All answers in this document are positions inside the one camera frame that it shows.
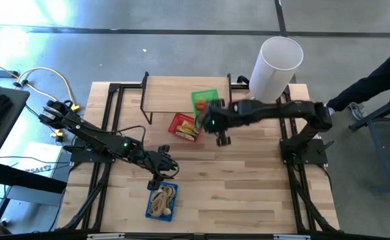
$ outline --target black pants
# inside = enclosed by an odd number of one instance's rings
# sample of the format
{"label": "black pants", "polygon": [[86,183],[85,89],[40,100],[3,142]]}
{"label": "black pants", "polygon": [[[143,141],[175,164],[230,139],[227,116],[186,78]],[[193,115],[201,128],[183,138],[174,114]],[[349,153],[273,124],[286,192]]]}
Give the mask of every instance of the black pants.
{"label": "black pants", "polygon": [[327,103],[336,111],[342,111],[351,102],[362,103],[390,89],[390,57],[370,76],[360,79]]}

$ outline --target wooden shelf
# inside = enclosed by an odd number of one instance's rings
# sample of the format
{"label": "wooden shelf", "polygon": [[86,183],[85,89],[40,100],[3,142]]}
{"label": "wooden shelf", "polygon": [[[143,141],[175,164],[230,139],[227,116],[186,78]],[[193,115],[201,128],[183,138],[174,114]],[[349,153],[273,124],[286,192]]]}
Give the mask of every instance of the wooden shelf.
{"label": "wooden shelf", "polygon": [[192,113],[191,93],[209,89],[229,102],[228,77],[148,76],[142,108],[147,113]]}

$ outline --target yellow cable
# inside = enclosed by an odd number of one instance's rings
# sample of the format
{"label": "yellow cable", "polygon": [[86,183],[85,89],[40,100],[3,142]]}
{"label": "yellow cable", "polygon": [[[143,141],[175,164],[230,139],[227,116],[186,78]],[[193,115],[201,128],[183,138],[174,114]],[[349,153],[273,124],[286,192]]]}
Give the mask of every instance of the yellow cable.
{"label": "yellow cable", "polygon": [[[21,78],[22,78],[25,74],[29,74],[30,72],[32,72],[32,71],[34,71],[34,70],[44,69],[44,70],[52,71],[53,73],[57,74],[57,75],[64,81],[64,83],[66,84],[66,87],[67,87],[67,92],[69,93],[69,98],[70,98],[70,100],[73,102],[73,104],[74,104],[75,106],[77,106],[76,103],[75,103],[75,101],[74,101],[74,99],[73,99],[73,96],[72,96],[72,94],[71,94],[70,86],[69,86],[69,83],[67,82],[67,79],[66,79],[62,74],[60,74],[58,71],[56,71],[56,70],[54,70],[54,69],[50,69],[50,68],[48,68],[48,67],[35,67],[35,68],[32,68],[32,69],[29,69],[29,70],[25,71],[25,72],[22,73],[20,76],[17,76],[17,75],[15,75],[15,74],[13,74],[12,72],[10,72],[10,71],[4,69],[4,68],[1,67],[1,66],[0,66],[0,69],[4,70],[5,72],[7,72],[8,74],[10,74],[11,76],[15,77],[15,78],[17,79],[17,82],[18,82],[18,83],[21,83]],[[54,101],[57,101],[57,99],[56,99],[55,97],[51,96],[51,95],[48,94],[48,93],[44,93],[44,92],[42,92],[42,91],[36,89],[36,88],[35,88],[34,86],[32,86],[30,83],[26,83],[26,85],[29,86],[30,88],[32,88],[33,90],[35,90],[36,92],[38,92],[38,93],[40,93],[40,94],[42,94],[42,95],[44,95],[44,96],[47,96],[47,97],[51,98],[51,99],[54,100]]]}

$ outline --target rope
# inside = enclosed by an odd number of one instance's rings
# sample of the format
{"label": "rope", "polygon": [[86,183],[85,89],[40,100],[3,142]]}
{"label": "rope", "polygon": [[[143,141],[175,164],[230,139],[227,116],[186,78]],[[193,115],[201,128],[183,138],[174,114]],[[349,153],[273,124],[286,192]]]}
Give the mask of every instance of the rope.
{"label": "rope", "polygon": [[166,186],[163,189],[159,189],[157,194],[152,197],[151,206],[149,209],[150,215],[154,217],[160,217],[162,214],[170,215],[171,210],[169,204],[175,196],[175,189],[172,186]]}

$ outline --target red box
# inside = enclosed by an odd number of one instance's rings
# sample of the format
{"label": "red box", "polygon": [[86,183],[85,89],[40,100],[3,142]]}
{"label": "red box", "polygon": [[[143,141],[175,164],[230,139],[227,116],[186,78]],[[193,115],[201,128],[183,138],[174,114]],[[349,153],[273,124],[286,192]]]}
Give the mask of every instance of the red box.
{"label": "red box", "polygon": [[168,128],[168,132],[172,135],[186,139],[191,142],[195,142],[200,129],[195,127],[195,120],[192,117],[176,113],[171,125]]}

